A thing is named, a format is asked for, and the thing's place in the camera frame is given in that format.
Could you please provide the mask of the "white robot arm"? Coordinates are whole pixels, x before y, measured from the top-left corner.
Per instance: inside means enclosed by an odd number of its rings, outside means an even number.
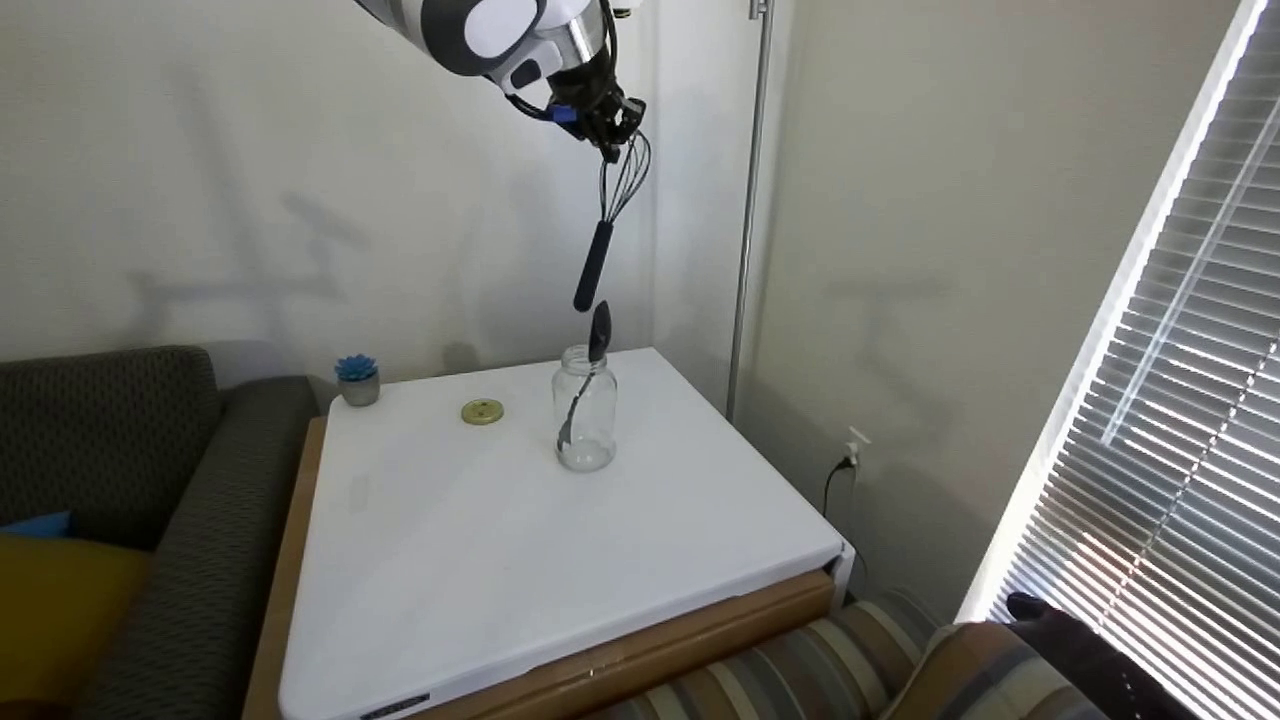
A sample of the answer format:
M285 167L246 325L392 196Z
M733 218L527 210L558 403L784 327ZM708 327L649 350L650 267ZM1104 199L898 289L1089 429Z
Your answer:
M484 75L502 99L603 161L639 132L649 104L617 81L612 0L355 0L372 20L454 75Z

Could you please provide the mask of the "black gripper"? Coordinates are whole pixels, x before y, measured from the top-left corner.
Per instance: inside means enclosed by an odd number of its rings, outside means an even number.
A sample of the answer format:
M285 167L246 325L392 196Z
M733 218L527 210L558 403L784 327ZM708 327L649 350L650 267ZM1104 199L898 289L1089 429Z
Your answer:
M548 81L548 115L576 139L597 139L603 163L617 163L623 142L639 132L649 104L623 94L603 55Z

